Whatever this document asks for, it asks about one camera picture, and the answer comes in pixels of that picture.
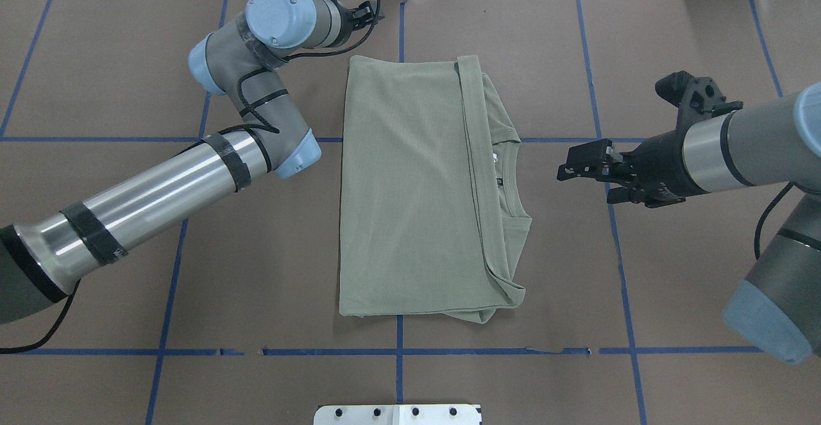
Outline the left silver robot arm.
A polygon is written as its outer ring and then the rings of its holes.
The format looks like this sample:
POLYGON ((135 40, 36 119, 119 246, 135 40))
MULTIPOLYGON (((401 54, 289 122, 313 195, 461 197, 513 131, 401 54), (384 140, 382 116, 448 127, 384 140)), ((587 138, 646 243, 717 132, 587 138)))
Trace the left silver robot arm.
POLYGON ((280 69, 298 58, 344 51, 372 34, 382 0, 248 0, 208 33, 187 61, 205 91, 227 97, 240 123, 203 135, 179 153, 138 157, 111 188, 65 203, 40 221, 2 228, 2 323, 67 305, 92 271, 266 174, 295 176, 322 151, 280 69))

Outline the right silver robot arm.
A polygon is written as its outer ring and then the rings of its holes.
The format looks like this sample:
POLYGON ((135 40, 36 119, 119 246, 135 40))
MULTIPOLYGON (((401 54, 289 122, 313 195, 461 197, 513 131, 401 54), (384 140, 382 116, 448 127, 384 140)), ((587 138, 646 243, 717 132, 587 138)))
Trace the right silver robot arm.
POLYGON ((756 106, 687 71, 654 85, 677 110, 673 130, 630 151, 613 140, 572 147, 557 179, 609 183, 609 204, 662 208, 715 192, 780 185, 754 232, 756 261, 722 319, 756 348, 797 365, 820 344, 820 86, 756 106))

